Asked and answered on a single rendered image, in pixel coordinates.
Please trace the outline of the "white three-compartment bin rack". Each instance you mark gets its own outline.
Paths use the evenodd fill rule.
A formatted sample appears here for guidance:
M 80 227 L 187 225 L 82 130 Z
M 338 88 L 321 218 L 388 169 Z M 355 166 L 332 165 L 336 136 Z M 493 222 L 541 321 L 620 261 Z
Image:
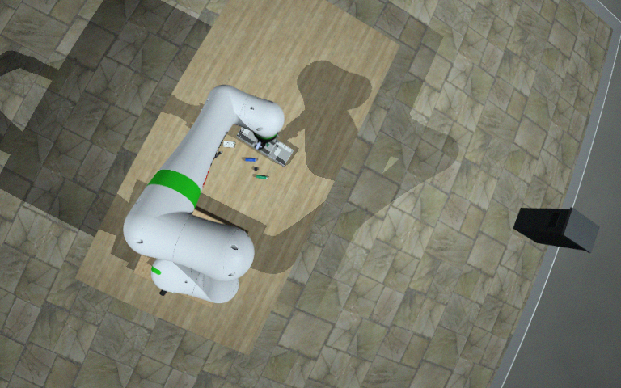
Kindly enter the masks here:
M 243 127 L 239 130 L 237 137 L 253 148 L 254 144 L 258 143 L 253 132 Z M 282 142 L 278 141 L 276 138 L 273 141 L 270 141 L 269 145 L 269 147 L 266 146 L 266 148 L 264 147 L 263 149 L 258 151 L 271 158 L 273 161 L 279 163 L 280 165 L 282 164 L 282 166 L 286 164 L 286 161 L 288 161 L 290 155 L 294 152 L 294 150 L 292 150 Z

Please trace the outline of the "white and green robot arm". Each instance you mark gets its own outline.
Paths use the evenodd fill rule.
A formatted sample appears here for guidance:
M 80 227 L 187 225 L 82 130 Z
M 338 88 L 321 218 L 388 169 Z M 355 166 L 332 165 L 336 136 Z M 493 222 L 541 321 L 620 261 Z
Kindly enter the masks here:
M 257 140 L 270 142 L 279 137 L 284 121 L 281 107 L 273 101 L 230 85 L 210 91 L 185 138 L 125 218 L 124 236 L 129 246 L 141 255 L 157 258 L 151 277 L 162 289 L 160 295 L 182 293 L 214 303 L 235 296 L 239 289 L 236 280 L 254 259 L 252 240 L 236 226 L 191 214 L 231 126 L 236 124 L 252 131 Z

